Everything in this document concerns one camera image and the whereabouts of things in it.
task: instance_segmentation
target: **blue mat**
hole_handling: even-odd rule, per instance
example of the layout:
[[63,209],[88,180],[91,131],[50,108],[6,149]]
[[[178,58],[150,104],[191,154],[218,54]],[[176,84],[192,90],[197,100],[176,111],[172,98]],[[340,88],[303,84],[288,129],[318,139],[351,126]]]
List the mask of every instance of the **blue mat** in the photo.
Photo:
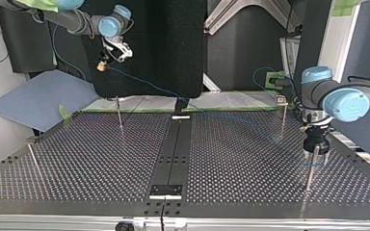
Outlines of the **blue mat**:
[[0,97],[0,116],[46,132],[64,119],[60,106],[73,114],[97,98],[92,84],[52,70]]

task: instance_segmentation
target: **green tape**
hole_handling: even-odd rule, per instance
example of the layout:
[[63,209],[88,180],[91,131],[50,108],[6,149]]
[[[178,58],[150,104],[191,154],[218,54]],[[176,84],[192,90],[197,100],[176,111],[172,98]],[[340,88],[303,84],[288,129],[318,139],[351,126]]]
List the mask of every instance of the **green tape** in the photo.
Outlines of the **green tape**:
[[[187,108],[184,110],[186,113],[196,112],[270,112],[276,110],[278,107],[251,107],[251,108]],[[117,113],[117,110],[101,110],[101,109],[88,109],[82,113]],[[121,110],[121,113],[135,113],[135,114],[166,114],[173,113],[171,109],[144,109],[144,110]]]
[[59,106],[59,113],[60,113],[60,116],[62,116],[62,118],[63,118],[64,120],[66,120],[66,119],[70,119],[70,118],[71,118],[71,114],[69,114],[69,113],[67,112],[66,107],[65,107],[65,106],[63,106],[63,105]]
[[16,0],[30,8],[37,8],[43,11],[58,12],[58,0]]
[[335,0],[332,16],[351,16],[357,3],[357,0]]

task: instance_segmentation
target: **metal stand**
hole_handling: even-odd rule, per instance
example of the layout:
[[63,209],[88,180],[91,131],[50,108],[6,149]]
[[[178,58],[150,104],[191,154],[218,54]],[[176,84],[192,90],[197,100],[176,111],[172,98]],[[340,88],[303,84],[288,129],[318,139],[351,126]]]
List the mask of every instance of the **metal stand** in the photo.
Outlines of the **metal stand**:
[[[283,27],[287,25],[290,4],[287,0],[222,0],[205,22],[205,33],[213,36],[228,20],[240,10],[248,6],[258,6],[266,10]],[[289,32],[301,24],[294,12],[291,14],[288,28]]]

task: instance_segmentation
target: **perforated metal table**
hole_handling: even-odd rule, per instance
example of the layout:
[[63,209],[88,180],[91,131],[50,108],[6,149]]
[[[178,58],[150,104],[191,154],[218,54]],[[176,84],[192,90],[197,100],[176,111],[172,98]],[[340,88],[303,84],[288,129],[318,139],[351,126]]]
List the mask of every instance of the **perforated metal table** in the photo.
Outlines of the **perforated metal table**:
[[[345,219],[370,225],[361,222],[370,220],[370,166],[330,137],[330,161],[317,166],[305,192],[305,134],[291,115],[284,126],[278,111],[193,113],[182,120],[125,114],[122,120],[121,129],[115,114],[76,115],[33,145],[38,165],[26,147],[3,160],[0,221],[38,216],[47,227],[58,220],[111,227],[124,218],[156,224],[187,218],[191,227],[201,219],[235,225],[282,219],[289,227],[292,220]],[[151,200],[155,185],[182,186],[182,197]]]

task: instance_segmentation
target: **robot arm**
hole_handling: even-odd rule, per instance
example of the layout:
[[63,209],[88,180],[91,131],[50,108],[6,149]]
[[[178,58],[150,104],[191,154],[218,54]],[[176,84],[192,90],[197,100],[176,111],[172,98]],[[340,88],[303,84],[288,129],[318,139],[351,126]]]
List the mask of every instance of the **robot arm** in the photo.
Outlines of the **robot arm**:
[[[74,6],[74,9],[81,7],[83,3],[84,1],[80,1],[80,4]],[[36,21],[51,21],[65,27],[73,35],[88,35],[92,39],[94,36],[102,36],[104,51],[101,53],[101,62],[97,68],[99,71],[104,71],[105,65],[113,60],[122,63],[133,56],[132,50],[123,41],[122,35],[131,29],[134,21],[131,19],[130,10],[122,5],[116,5],[110,15],[93,16],[79,10],[56,13],[31,9],[14,0],[0,0],[0,5],[12,11],[30,13]],[[116,50],[121,53],[118,58],[113,55]],[[103,54],[107,54],[113,59],[103,62]]]
[[364,117],[370,111],[370,78],[350,76],[349,83],[342,85],[331,77],[332,71],[323,66],[304,71],[304,120],[312,123],[330,116],[353,122]]
[[370,111],[370,78],[350,76],[348,84],[332,80],[331,69],[325,66],[309,68],[303,73],[304,155],[312,155],[306,189],[309,190],[319,156],[324,164],[330,156],[327,134],[333,119],[353,122]]

